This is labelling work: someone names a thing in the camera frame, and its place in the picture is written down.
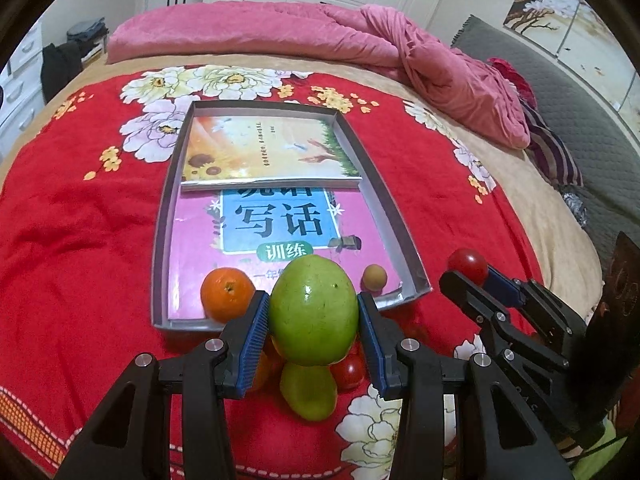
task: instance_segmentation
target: gray mattress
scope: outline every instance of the gray mattress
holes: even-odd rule
[[[564,140],[584,176],[584,187],[572,190],[587,208],[585,231],[603,269],[619,231],[640,244],[640,158],[602,106],[534,46],[475,16],[466,21],[452,46],[482,61],[506,59],[529,81],[540,113]]]

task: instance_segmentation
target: gray tray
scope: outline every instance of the gray tray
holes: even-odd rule
[[[341,147],[360,172],[359,189],[400,279],[399,288],[376,297],[380,310],[394,308],[430,292],[431,284],[395,201],[358,137],[344,116],[329,108],[296,103],[264,101],[193,102],[178,135],[174,155],[164,183],[152,260],[151,321],[164,330],[219,332],[223,325],[211,319],[170,319],[168,315],[169,262],[177,200],[188,200],[193,191],[180,193],[182,168],[191,123],[195,116],[262,116],[323,120],[333,127]]]

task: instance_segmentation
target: pink blanket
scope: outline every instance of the pink blanket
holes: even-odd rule
[[[390,7],[258,2],[163,7],[118,27],[108,62],[231,53],[363,65],[410,83],[429,104],[479,135],[510,148],[529,144],[518,98],[496,69],[449,48]]]

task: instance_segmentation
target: green fruit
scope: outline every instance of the green fruit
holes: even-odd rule
[[[342,268],[316,254],[300,256],[273,287],[269,330],[282,357],[326,366],[347,355],[358,330],[358,300]]]
[[[312,422],[329,417],[338,401],[338,388],[328,366],[286,363],[280,377],[280,392],[294,412]]]

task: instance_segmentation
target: white dresser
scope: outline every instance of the white dresser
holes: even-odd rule
[[[15,139],[44,108],[41,68],[42,32],[40,22],[37,22],[0,73],[0,86],[4,90],[0,107],[0,162],[11,150]]]

